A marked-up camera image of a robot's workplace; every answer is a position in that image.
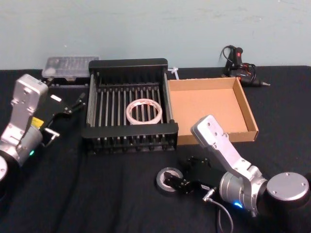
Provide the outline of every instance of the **circular mount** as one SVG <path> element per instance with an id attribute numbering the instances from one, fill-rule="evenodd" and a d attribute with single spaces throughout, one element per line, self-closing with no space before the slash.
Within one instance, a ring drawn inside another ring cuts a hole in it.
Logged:
<path id="1" fill-rule="evenodd" d="M 8 172 L 8 165 L 4 158 L 0 156 L 0 182 L 4 179 Z"/>
<path id="2" fill-rule="evenodd" d="M 164 180 L 165 180 L 164 173 L 165 172 L 169 172 L 173 176 L 177 176 L 178 178 L 183 178 L 183 174 L 177 168 L 166 167 L 166 168 L 160 170 L 156 176 L 155 182 L 156 182 L 156 186 L 160 192 L 162 192 L 163 194 L 168 194 L 168 195 L 175 194 L 177 192 L 177 190 L 164 183 Z"/>
<path id="3" fill-rule="evenodd" d="M 267 184 L 268 193 L 277 200 L 292 201 L 305 196 L 309 182 L 302 175 L 284 172 L 272 177 Z"/>

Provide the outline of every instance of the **light blue wall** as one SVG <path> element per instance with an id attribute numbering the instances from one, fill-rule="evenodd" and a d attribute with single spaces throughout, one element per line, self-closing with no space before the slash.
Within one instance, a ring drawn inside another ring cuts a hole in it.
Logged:
<path id="1" fill-rule="evenodd" d="M 311 65 L 310 26 L 310 0 L 0 0 L 0 69 L 54 55 L 215 67 L 227 44 L 256 65 Z"/>

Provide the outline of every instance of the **white zip tie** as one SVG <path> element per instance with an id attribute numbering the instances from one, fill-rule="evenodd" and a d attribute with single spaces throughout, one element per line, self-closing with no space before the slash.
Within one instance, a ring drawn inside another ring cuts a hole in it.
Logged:
<path id="1" fill-rule="evenodd" d="M 170 71 L 172 74 L 175 74 L 176 80 L 179 80 L 178 73 L 177 73 L 178 71 L 177 67 L 168 68 L 167 70 Z"/>

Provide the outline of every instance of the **blue led light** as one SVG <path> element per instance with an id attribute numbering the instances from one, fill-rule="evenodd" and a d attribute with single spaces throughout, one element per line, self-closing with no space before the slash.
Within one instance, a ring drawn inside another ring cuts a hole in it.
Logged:
<path id="1" fill-rule="evenodd" d="M 241 209 L 243 209 L 243 206 L 239 203 L 239 202 L 235 202 L 235 203 L 233 203 L 234 205 L 236 205 L 236 206 L 238 206 L 238 207 L 240 207 Z"/>

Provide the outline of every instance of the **silver cylinder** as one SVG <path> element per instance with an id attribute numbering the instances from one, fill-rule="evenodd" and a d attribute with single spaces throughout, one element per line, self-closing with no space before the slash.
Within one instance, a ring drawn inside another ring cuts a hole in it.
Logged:
<path id="1" fill-rule="evenodd" d="M 258 192 L 261 186 L 266 181 L 267 180 L 263 177 L 253 178 L 252 181 L 250 181 L 251 183 L 250 189 L 245 191 L 243 179 L 238 178 L 232 175 L 231 173 L 227 172 L 220 181 L 219 193 L 224 201 L 239 206 L 240 208 L 249 210 L 255 216 L 256 214 L 258 214 L 257 209 Z"/>
<path id="2" fill-rule="evenodd" d="M 42 142 L 41 132 L 33 126 L 30 126 L 29 130 L 21 140 L 20 145 L 17 147 L 18 163 L 20 166 L 29 158 L 30 153 Z"/>
<path id="3" fill-rule="evenodd" d="M 237 178 L 236 176 L 232 175 L 229 172 L 223 176 L 220 186 L 219 186 L 219 193 L 221 198 L 224 201 L 229 203 L 240 203 L 242 206 L 244 204 L 244 194 L 243 194 L 243 180 L 242 178 Z"/>

